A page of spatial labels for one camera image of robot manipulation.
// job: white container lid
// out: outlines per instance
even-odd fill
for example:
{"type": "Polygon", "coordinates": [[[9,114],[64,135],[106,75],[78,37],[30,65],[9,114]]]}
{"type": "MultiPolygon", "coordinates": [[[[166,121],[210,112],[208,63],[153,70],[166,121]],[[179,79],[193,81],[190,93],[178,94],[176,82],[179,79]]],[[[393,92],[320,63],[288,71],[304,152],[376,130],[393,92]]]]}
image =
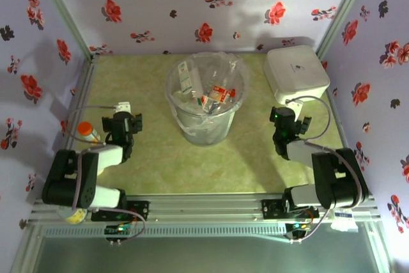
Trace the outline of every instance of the white container lid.
{"type": "Polygon", "coordinates": [[[265,70],[270,70],[266,74],[275,79],[275,86],[282,95],[326,89],[330,84],[326,71],[310,46],[273,49],[267,53],[266,60],[268,67],[265,70]]]}

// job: wall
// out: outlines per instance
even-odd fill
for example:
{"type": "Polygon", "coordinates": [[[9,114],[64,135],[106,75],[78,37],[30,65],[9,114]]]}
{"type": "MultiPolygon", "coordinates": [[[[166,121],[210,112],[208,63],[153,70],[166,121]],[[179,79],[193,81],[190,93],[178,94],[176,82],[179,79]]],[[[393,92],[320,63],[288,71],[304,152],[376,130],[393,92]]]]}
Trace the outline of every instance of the wall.
{"type": "Polygon", "coordinates": [[[376,198],[390,251],[405,272],[409,271],[407,14],[406,0],[356,0],[324,59],[346,139],[376,198]]]}
{"type": "Polygon", "coordinates": [[[318,46],[341,0],[63,0],[91,52],[318,46]]]}
{"type": "Polygon", "coordinates": [[[0,272],[9,272],[84,56],[50,0],[0,4],[0,272]]]}

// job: trash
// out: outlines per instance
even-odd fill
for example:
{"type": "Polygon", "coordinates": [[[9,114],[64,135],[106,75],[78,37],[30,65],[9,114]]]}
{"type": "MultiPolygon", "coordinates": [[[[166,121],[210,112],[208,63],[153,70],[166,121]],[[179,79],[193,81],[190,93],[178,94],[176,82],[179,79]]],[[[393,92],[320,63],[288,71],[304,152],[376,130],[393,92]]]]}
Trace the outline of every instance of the trash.
{"type": "Polygon", "coordinates": [[[243,60],[224,52],[193,54],[177,63],[166,81],[166,97],[185,138],[202,146],[227,136],[248,91],[243,60]]]}

